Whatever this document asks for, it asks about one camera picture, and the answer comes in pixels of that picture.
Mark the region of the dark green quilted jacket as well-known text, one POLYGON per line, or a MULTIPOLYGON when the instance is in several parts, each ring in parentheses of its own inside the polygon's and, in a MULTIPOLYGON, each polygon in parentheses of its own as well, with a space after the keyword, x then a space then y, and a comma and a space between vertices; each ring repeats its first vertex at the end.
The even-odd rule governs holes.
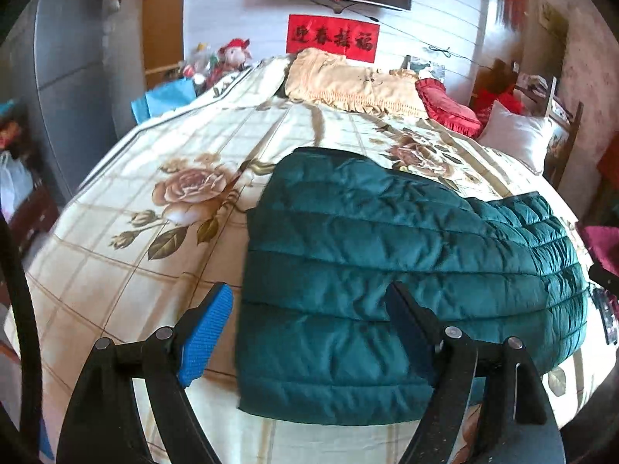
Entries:
POLYGON ((297 423, 420 419, 384 295, 400 282, 445 324, 527 346, 551 371, 585 340, 590 288, 536 192, 484 201, 367 157, 300 148, 248 214, 235 344, 243 412, 297 423))

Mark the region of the maroon blanket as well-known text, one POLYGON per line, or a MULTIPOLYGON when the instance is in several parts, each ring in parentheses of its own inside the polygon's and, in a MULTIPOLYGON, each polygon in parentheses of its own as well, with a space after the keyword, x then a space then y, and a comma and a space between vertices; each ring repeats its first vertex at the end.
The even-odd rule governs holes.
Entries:
POLYGON ((595 263, 618 274, 619 229, 615 226, 577 225, 579 235, 595 263))

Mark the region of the white pillow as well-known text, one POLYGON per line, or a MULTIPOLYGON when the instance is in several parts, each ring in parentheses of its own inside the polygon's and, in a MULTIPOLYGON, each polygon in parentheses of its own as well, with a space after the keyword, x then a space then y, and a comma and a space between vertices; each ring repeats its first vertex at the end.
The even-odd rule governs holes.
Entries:
POLYGON ((546 118, 515 114, 495 101, 477 142, 517 159, 540 175, 552 135, 553 129, 546 118))

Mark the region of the red ruffled heart cushion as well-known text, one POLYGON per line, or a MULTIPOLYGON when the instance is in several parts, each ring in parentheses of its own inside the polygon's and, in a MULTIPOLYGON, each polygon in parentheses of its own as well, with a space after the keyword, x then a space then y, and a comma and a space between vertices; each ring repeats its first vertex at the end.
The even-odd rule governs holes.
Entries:
POLYGON ((472 139, 482 134, 482 123, 475 113, 451 99, 442 82, 436 78, 422 78, 416 82, 416 89, 429 119, 472 139))

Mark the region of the floral cream bed sheet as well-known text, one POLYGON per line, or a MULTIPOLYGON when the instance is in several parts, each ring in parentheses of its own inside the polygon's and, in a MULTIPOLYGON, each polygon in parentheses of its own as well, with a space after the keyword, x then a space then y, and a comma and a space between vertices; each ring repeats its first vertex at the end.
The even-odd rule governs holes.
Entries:
MULTIPOLYGON (((94 342, 147 338, 197 305, 213 283, 234 291, 234 311, 202 379, 188 397, 224 463, 395 463, 417 422, 303 425, 239 411, 236 312, 248 244, 245 211, 275 164, 298 147, 365 155, 382 167, 493 200, 538 191, 578 250, 576 216, 541 176, 435 121, 374 118, 276 96, 287 59, 224 80, 224 93, 141 124, 91 173, 34 257, 26 277, 42 355, 43 417, 53 453, 69 397, 94 342)), ((544 375, 560 426, 590 401, 616 363, 588 304, 581 348, 544 375)))

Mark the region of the wooden chair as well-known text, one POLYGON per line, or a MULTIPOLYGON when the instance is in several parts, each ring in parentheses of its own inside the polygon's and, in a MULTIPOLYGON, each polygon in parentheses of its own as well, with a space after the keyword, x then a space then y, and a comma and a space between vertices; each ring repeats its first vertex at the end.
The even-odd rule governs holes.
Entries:
POLYGON ((577 105, 575 112, 570 112, 559 99, 558 78, 527 73, 519 74, 513 89, 500 94, 493 103, 495 101, 512 113, 546 118, 550 122, 553 135, 541 176, 557 189, 563 180, 580 128, 583 103, 577 105))

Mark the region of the white plastic bag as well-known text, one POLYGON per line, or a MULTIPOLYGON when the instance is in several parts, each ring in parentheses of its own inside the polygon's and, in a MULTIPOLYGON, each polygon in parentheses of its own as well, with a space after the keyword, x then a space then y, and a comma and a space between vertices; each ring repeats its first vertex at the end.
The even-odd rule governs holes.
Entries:
POLYGON ((15 159, 9 151, 3 151, 0 158, 1 211, 9 222, 21 204, 34 190, 31 172, 20 159, 15 159))

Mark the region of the framed photo on headboard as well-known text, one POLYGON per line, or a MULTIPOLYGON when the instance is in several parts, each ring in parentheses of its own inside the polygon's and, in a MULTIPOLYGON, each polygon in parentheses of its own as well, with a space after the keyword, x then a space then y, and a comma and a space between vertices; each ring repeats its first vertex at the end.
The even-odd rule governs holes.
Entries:
POLYGON ((402 64, 403 69, 413 71, 420 80, 434 78, 442 83, 445 82, 445 67, 442 64, 417 56, 406 55, 402 64))

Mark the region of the yellow fringed pillow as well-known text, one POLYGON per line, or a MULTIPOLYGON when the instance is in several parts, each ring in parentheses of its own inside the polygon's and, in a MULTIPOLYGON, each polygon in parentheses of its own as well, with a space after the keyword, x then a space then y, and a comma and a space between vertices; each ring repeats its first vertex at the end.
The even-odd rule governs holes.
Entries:
POLYGON ((308 48, 289 66, 284 92, 292 101, 394 118, 426 118, 411 70, 380 71, 351 65, 345 56, 308 48))

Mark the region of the grey refrigerator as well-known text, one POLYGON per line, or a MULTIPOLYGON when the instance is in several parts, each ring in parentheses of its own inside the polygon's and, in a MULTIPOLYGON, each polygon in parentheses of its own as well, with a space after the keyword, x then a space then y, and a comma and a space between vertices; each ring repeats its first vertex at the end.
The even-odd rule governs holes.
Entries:
POLYGON ((103 64, 103 0, 31 0, 1 46, 1 96, 26 116, 65 205, 118 140, 103 64))

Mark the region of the pig plush toy red hat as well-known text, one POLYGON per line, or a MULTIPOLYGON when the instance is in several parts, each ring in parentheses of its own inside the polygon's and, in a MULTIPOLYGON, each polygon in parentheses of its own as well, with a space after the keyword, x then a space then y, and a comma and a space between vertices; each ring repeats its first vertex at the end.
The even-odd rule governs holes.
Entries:
POLYGON ((252 59, 250 40, 233 39, 218 49, 218 67, 222 72, 241 71, 252 59))

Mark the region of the red Chinese wall banner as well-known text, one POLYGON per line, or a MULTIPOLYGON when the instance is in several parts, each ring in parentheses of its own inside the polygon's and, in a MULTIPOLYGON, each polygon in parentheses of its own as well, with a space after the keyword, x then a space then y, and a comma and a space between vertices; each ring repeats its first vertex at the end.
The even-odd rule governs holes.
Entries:
POLYGON ((315 15, 290 15, 286 52, 318 48, 346 59, 376 60, 380 25, 371 22, 315 15))

